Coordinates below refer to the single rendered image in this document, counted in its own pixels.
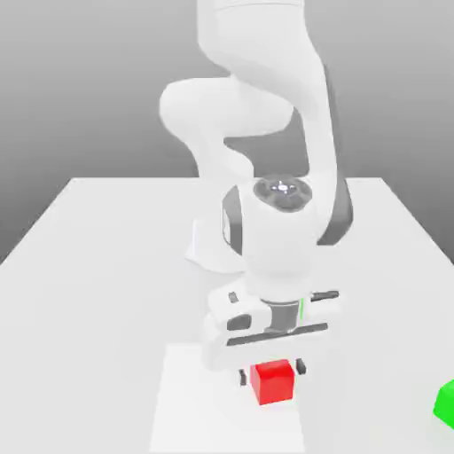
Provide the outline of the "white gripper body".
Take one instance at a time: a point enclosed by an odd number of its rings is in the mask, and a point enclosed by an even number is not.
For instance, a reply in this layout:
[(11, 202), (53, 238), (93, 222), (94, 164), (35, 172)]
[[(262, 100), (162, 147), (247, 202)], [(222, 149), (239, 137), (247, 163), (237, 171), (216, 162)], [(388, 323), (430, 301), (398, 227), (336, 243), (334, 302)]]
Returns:
[(235, 317), (204, 319), (202, 357), (210, 371), (237, 370), (252, 364), (309, 357), (328, 343), (332, 327), (326, 322), (299, 326), (292, 332), (269, 329), (271, 314), (247, 311)]

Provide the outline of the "small red cube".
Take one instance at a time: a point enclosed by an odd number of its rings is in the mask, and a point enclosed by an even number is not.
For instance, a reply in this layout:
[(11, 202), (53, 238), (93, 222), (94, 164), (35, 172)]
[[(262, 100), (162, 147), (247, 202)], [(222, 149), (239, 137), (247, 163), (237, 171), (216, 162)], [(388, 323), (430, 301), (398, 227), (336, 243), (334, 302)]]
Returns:
[(251, 365), (250, 382), (260, 405), (294, 397), (294, 370), (286, 359)]

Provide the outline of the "small green cube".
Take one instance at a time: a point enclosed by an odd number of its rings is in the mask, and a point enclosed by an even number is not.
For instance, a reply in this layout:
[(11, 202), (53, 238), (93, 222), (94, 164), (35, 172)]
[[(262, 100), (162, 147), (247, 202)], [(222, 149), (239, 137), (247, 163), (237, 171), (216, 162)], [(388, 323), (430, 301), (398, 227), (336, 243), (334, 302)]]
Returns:
[(454, 380), (442, 385), (437, 393), (433, 414), (454, 430)]

